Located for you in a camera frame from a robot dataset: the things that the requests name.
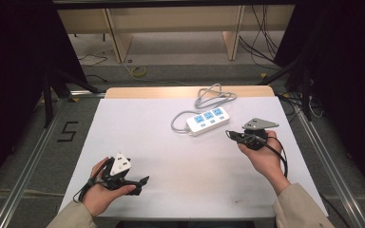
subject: power strip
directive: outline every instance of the power strip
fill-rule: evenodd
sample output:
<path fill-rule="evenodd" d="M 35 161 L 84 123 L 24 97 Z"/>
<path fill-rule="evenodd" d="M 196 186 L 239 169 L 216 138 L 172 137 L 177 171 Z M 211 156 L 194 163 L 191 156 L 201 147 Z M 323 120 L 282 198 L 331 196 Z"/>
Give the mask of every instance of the power strip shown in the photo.
<path fill-rule="evenodd" d="M 229 120 L 229 114 L 222 107 L 217 107 L 187 119 L 186 124 L 190 131 L 189 134 L 197 136 L 218 126 L 227 124 Z"/>

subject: gray metal object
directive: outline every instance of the gray metal object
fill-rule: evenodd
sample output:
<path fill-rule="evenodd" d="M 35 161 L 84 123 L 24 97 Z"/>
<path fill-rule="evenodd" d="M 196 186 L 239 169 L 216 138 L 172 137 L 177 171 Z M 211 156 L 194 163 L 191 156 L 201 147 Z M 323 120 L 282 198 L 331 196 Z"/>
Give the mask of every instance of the gray metal object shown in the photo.
<path fill-rule="evenodd" d="M 261 130 L 265 128 L 277 127 L 278 123 L 268 122 L 259 118 L 254 118 L 253 120 L 247 122 L 242 128 L 249 130 Z"/>

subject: person's right hand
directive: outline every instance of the person's right hand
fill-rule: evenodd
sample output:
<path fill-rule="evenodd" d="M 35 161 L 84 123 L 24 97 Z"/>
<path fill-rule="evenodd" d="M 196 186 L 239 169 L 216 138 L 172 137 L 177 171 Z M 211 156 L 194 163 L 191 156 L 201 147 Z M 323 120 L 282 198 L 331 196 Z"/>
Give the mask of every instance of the person's right hand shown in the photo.
<path fill-rule="evenodd" d="M 277 137 L 275 131 L 266 131 L 266 133 L 268 137 Z M 281 153 L 282 147 L 276 139 L 268 138 L 266 143 Z M 239 143 L 239 149 L 253 163 L 254 168 L 271 182 L 277 195 L 290 184 L 280 168 L 280 158 L 271 149 L 264 146 L 259 150 L 252 150 L 241 143 Z"/>

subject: tripod leg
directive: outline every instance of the tripod leg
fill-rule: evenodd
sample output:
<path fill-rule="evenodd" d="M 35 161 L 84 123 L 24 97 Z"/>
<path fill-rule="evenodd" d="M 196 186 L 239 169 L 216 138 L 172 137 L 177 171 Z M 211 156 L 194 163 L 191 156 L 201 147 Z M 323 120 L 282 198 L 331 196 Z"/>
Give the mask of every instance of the tripod leg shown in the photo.
<path fill-rule="evenodd" d="M 257 86 L 266 86 L 266 85 L 271 84 L 272 82 L 274 82 L 276 79 L 286 75 L 287 73 L 290 72 L 290 70 L 292 70 L 292 68 L 296 64 L 296 62 L 297 61 L 295 60 L 294 62 L 292 62 L 288 66 L 285 66 L 284 68 L 282 68 L 280 71 L 276 72 L 271 77 L 268 77 L 267 79 L 265 79 L 262 82 L 258 83 Z"/>
<path fill-rule="evenodd" d="M 303 78 L 303 114 L 306 116 L 307 120 L 310 122 L 312 121 L 311 115 L 310 115 L 310 94 L 311 94 L 311 82 L 310 82 L 310 72 L 307 68 L 307 66 L 304 67 L 304 78 Z"/>
<path fill-rule="evenodd" d="M 53 108 L 52 108 L 52 98 L 51 98 L 51 91 L 49 89 L 49 81 L 47 73 L 43 75 L 42 78 L 43 83 L 43 94 L 44 94 L 44 106 L 46 108 L 46 124 L 44 128 L 47 128 L 49 123 L 51 123 L 52 118 L 54 116 Z"/>
<path fill-rule="evenodd" d="M 82 88 L 87 89 L 88 91 L 90 91 L 92 93 L 106 93 L 105 90 L 98 89 L 94 86 L 91 86 L 91 85 L 85 83 L 85 82 L 82 82 L 78 79 L 75 79 L 74 77 L 70 76 L 68 73 L 62 71 L 61 69 L 56 68 L 56 69 L 53 70 L 53 73 L 59 75 L 63 79 L 66 79 L 66 80 L 76 84 L 77 86 L 80 86 Z"/>

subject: gray carpet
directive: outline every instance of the gray carpet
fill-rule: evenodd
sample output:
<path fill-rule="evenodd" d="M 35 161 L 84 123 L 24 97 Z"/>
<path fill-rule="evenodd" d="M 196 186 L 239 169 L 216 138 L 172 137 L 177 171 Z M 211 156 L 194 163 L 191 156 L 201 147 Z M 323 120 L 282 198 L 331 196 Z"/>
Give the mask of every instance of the gray carpet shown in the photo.
<path fill-rule="evenodd" d="M 147 74 L 144 77 L 146 80 L 179 81 L 198 86 L 211 86 L 214 83 L 221 83 L 224 86 L 254 85 L 260 81 L 261 73 L 267 72 L 268 75 L 272 75 L 274 72 L 274 70 L 264 69 L 259 66 L 147 66 L 146 70 Z M 175 83 L 160 84 L 135 81 L 131 79 L 123 66 L 85 66 L 84 71 L 86 75 L 95 74 L 107 80 L 105 83 L 97 77 L 87 77 L 91 85 L 100 89 L 113 86 L 181 86 Z M 272 83 L 273 89 L 279 92 L 284 91 L 282 85 L 284 85 L 284 79 Z M 80 89 L 76 85 L 69 85 L 69 87 L 71 90 Z M 48 146 L 33 173 L 27 187 L 28 191 L 22 197 L 10 221 L 10 227 L 45 227 L 56 215 L 99 101 L 99 98 L 81 98 L 77 103 L 68 101 Z M 287 103 L 282 103 L 282 106 L 286 113 L 291 112 L 292 107 Z M 291 126 L 317 189 L 351 223 L 342 202 L 336 194 L 336 190 L 319 161 L 314 147 L 295 115 L 288 116 L 288 120 L 294 118 L 291 121 Z M 23 170 L 31 151 L 37 144 L 44 122 L 44 105 L 39 103 L 29 120 L 27 129 L 22 134 L 22 140 L 17 144 L 15 152 L 8 157 L 1 169 L 0 208 L 9 190 L 20 176 L 20 172 Z M 76 134 L 72 142 L 58 142 L 58 140 L 69 139 L 69 135 L 61 134 L 66 122 L 77 122 L 69 124 L 67 127 L 68 130 L 76 131 Z M 313 118 L 313 124 L 365 212 L 365 180 L 353 161 L 346 156 L 344 146 L 340 142 L 329 118 Z M 329 219 L 334 226 L 345 227 L 334 211 L 330 208 L 328 210 L 330 212 Z M 115 220 L 113 218 L 97 218 L 96 222 L 99 227 L 114 227 Z M 256 220 L 255 223 L 258 228 L 273 227 L 271 219 Z"/>

